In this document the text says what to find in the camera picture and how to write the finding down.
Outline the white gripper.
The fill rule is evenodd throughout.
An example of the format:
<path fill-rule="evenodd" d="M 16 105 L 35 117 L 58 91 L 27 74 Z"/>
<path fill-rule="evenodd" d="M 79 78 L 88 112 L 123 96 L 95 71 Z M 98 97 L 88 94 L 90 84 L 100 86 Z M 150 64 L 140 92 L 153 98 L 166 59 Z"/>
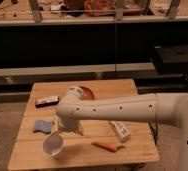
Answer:
<path fill-rule="evenodd" d="M 77 119 L 69 119 L 69 118 L 59 118 L 58 119 L 58 131 L 62 132 L 73 132 L 75 134 L 84 135 L 84 129 Z"/>

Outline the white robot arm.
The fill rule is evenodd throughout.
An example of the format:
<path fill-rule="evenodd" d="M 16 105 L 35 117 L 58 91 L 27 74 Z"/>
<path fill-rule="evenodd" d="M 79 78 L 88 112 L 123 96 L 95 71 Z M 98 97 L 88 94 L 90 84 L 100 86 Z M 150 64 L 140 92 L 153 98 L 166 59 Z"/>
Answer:
<path fill-rule="evenodd" d="M 152 93 L 83 100 L 83 90 L 69 87 L 57 105 L 59 128 L 77 132 L 81 120 L 154 122 L 181 129 L 178 171 L 188 171 L 188 93 Z"/>

